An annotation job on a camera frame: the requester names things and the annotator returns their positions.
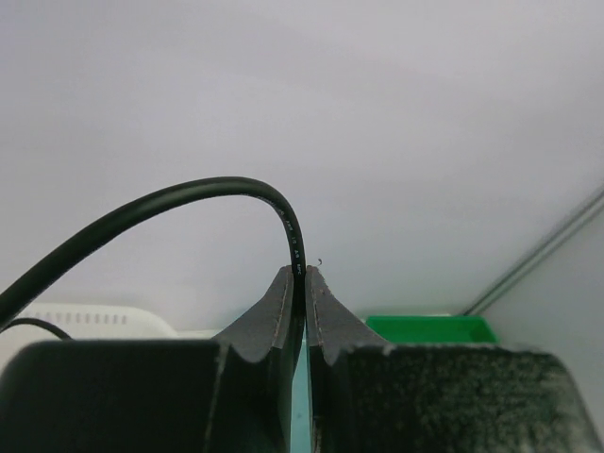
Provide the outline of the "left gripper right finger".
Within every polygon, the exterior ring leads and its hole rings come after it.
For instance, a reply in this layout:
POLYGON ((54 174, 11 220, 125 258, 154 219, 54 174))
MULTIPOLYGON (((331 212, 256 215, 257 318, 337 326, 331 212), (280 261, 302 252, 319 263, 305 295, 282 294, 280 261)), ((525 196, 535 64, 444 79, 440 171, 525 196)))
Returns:
POLYGON ((572 375, 544 351, 395 344, 306 273, 315 452, 599 452, 572 375))

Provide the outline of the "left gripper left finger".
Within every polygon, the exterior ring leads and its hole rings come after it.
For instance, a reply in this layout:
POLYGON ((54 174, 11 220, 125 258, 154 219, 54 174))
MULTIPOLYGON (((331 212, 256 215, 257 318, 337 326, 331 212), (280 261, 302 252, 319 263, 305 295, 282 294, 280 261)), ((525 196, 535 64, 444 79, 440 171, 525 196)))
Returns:
POLYGON ((1 376, 5 452, 286 452, 294 276, 208 340, 31 344, 1 376))

